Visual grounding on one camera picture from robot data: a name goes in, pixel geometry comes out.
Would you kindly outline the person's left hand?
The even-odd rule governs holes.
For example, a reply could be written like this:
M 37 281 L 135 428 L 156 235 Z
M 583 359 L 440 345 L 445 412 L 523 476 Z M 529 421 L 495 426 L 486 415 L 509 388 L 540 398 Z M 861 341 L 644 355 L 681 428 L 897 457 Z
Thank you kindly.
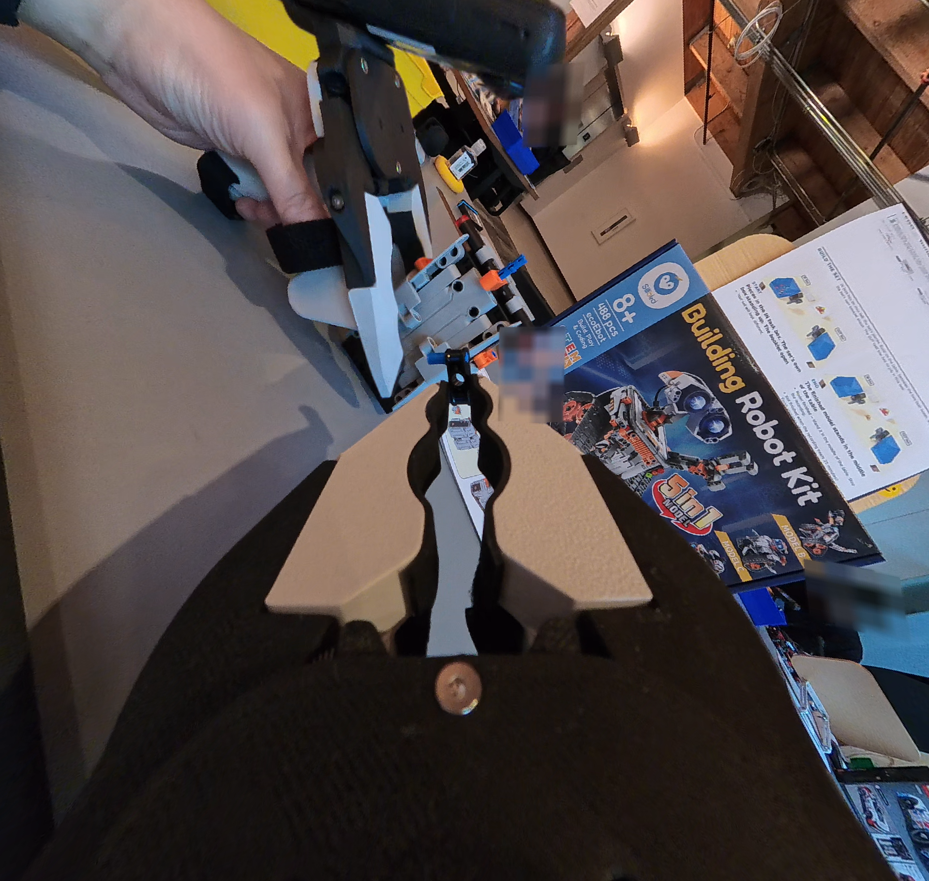
M 169 139 L 244 159 L 264 200 L 237 202 L 267 227 L 325 218 L 304 167 L 316 140 L 306 75 L 203 0 L 122 0 L 96 43 L 110 89 Z

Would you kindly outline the blue storage bin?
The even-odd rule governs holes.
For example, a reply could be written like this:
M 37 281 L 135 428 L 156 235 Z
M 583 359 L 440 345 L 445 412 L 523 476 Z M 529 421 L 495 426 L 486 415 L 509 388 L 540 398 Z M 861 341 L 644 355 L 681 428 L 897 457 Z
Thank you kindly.
M 526 144 L 517 123 L 508 111 L 501 112 L 492 123 L 492 131 L 499 140 L 503 151 L 517 167 L 517 170 L 529 177 L 540 167 L 531 148 Z

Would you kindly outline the toy car box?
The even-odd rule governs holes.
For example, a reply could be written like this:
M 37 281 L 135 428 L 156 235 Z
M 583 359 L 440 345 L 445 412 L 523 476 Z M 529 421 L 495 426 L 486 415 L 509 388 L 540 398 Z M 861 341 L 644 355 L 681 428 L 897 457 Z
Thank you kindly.
M 850 769 L 835 778 L 897 879 L 926 880 L 927 767 Z

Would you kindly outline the open instruction manual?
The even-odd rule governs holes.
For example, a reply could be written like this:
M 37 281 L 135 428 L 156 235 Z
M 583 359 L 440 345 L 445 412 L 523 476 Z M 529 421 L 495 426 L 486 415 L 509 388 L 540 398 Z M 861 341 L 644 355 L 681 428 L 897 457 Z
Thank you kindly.
M 476 535 L 481 539 L 485 508 L 494 488 L 479 470 L 480 436 L 471 421 L 471 410 L 467 404 L 449 405 L 447 428 L 441 443 L 455 485 L 463 498 Z

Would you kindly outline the light wooden board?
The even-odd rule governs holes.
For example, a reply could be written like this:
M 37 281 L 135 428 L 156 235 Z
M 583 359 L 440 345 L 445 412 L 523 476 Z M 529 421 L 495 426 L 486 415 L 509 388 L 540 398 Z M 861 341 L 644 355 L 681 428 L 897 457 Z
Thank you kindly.
M 781 236 L 752 234 L 696 261 L 694 267 L 706 286 L 714 291 L 749 275 L 793 249 L 794 245 Z

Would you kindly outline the grey desk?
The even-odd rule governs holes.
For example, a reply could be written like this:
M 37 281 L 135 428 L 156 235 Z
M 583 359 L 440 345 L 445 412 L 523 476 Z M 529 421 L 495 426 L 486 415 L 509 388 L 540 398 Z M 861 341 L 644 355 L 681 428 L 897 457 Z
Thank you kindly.
M 383 417 L 197 153 L 2 28 L 2 440 L 53 809 L 192 590 Z

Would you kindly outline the person's left forearm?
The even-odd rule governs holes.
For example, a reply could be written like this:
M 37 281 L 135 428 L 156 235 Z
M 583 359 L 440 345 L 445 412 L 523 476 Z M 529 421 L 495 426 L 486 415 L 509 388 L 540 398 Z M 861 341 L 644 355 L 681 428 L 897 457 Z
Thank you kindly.
M 177 34 L 188 0 L 22 0 L 17 15 L 97 72 L 123 100 Z

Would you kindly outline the grey building block robot model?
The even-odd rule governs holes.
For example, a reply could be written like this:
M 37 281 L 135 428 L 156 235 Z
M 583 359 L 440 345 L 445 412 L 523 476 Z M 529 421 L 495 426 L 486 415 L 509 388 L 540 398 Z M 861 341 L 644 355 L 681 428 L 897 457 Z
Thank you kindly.
M 367 364 L 351 306 L 345 302 L 339 313 L 342 340 L 381 409 L 390 412 L 424 386 L 445 376 L 443 355 L 448 350 L 466 351 L 481 369 L 497 352 L 497 335 L 505 327 L 542 325 L 551 316 L 540 309 L 528 288 L 518 285 L 526 274 L 525 259 L 505 274 L 505 265 L 490 251 L 478 228 L 459 235 L 437 257 L 422 259 L 423 266 L 406 271 L 400 249 L 392 249 L 392 271 L 399 311 L 399 334 L 403 352 L 395 385 L 382 393 Z M 438 354 L 439 364 L 428 356 Z

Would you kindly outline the small black blue connector piece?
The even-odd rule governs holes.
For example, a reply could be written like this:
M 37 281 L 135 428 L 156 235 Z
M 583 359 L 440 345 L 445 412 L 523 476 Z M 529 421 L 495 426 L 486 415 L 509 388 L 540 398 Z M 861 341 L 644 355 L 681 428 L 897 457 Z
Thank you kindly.
M 488 404 L 490 398 L 482 389 L 479 379 L 472 374 L 472 356 L 468 349 L 448 349 L 445 352 L 431 351 L 426 355 L 429 365 L 436 365 L 445 370 L 445 381 L 439 383 L 435 394 L 444 406 L 471 405 L 479 407 Z

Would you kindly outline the blue robot kit box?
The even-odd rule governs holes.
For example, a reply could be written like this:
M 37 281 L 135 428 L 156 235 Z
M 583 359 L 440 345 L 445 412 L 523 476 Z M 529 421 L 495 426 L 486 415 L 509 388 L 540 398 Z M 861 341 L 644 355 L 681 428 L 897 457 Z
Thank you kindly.
M 667 243 L 560 315 L 561 433 L 732 589 L 883 560 L 686 253 Z

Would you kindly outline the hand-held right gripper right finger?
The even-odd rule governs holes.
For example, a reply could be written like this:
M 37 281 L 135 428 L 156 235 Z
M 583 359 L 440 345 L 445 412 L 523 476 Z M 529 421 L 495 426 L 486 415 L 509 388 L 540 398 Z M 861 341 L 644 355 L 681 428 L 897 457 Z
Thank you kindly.
M 504 414 L 501 403 L 498 387 L 479 378 L 471 417 L 493 494 L 472 585 L 478 651 L 521 651 L 547 621 L 652 599 L 580 452 L 547 424 Z

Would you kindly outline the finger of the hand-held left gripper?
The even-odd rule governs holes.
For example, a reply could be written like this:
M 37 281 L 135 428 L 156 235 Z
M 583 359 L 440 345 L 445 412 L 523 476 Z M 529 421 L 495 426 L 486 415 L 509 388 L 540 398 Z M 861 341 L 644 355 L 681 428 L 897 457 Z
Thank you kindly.
M 391 267 L 392 233 L 388 215 L 375 196 L 365 195 L 365 207 L 375 284 L 350 288 L 348 299 L 378 395 L 390 398 L 403 360 Z
M 432 258 L 432 239 L 423 185 L 384 195 L 383 208 L 388 216 L 393 246 L 399 252 L 405 273 L 415 270 L 420 258 Z

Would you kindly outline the white printed task sheet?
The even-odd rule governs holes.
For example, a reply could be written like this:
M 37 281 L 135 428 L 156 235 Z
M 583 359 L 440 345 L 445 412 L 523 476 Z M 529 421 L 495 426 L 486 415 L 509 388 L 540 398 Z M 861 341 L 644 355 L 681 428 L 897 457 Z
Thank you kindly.
M 847 500 L 928 469 L 927 264 L 898 204 L 714 291 Z

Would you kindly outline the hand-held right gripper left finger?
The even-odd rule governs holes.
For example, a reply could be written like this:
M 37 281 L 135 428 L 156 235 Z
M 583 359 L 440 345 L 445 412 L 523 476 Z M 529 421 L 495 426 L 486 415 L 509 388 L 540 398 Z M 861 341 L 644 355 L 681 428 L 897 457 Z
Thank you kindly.
M 438 558 L 424 494 L 440 471 L 443 386 L 345 450 L 268 596 L 268 610 L 367 621 L 397 651 L 426 650 Z

